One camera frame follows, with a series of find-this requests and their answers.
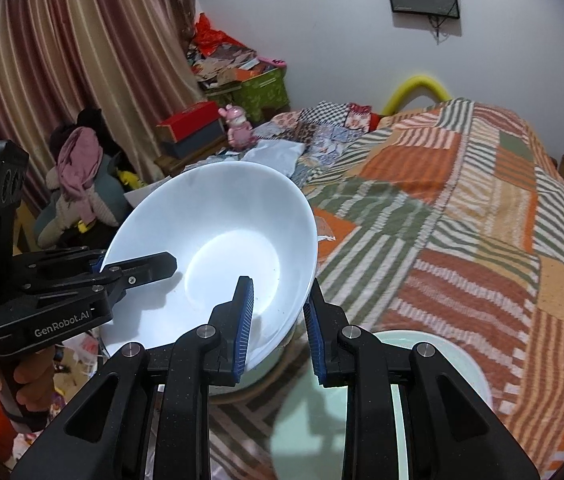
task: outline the red plastic bag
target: red plastic bag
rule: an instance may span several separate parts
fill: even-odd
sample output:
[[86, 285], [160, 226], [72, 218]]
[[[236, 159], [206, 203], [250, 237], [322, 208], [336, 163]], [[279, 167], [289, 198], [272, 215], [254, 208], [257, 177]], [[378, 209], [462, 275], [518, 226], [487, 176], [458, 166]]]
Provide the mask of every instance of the red plastic bag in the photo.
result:
[[197, 45], [200, 52], [204, 56], [209, 57], [215, 52], [215, 49], [222, 43], [230, 43], [237, 46], [248, 48], [245, 44], [239, 43], [235, 38], [230, 37], [221, 30], [214, 30], [211, 28], [211, 22], [203, 12], [200, 14], [200, 19], [195, 23], [195, 36], [193, 43]]

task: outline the red box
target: red box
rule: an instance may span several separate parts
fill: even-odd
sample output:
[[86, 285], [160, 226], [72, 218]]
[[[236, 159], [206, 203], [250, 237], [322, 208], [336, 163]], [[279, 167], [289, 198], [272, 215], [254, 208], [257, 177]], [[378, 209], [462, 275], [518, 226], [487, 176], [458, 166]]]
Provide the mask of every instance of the red box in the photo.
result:
[[214, 101], [204, 101], [177, 113], [156, 128], [156, 134], [162, 142], [178, 142], [201, 130], [204, 126], [220, 118], [219, 108]]

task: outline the human hand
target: human hand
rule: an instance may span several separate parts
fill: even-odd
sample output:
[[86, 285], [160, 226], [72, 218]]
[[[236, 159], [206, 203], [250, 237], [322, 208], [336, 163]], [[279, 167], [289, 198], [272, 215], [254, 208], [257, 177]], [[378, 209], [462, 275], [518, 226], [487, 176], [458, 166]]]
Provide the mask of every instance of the human hand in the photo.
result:
[[[22, 359], [13, 373], [15, 382], [24, 385], [18, 390], [15, 400], [26, 406], [29, 412], [44, 412], [52, 403], [54, 356], [54, 346], [40, 350]], [[3, 378], [0, 374], [0, 391], [2, 382]]]

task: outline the red box lid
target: red box lid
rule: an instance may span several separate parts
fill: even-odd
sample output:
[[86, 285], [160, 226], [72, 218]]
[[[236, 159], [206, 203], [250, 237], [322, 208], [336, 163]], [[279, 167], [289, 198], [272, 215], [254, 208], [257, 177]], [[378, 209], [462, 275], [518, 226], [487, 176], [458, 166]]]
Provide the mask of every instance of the red box lid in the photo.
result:
[[214, 101], [197, 103], [183, 112], [172, 115], [158, 126], [171, 130], [175, 142], [186, 139], [189, 135], [202, 129], [220, 118], [219, 107]]

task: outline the pink cloth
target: pink cloth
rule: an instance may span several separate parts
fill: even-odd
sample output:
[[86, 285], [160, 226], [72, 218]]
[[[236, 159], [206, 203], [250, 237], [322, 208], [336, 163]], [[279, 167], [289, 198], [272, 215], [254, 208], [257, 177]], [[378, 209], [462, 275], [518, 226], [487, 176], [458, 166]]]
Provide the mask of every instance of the pink cloth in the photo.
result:
[[68, 136], [57, 159], [62, 194], [67, 200], [76, 202], [79, 217], [86, 225], [95, 220], [86, 190], [93, 186], [103, 153], [95, 131], [80, 126]]

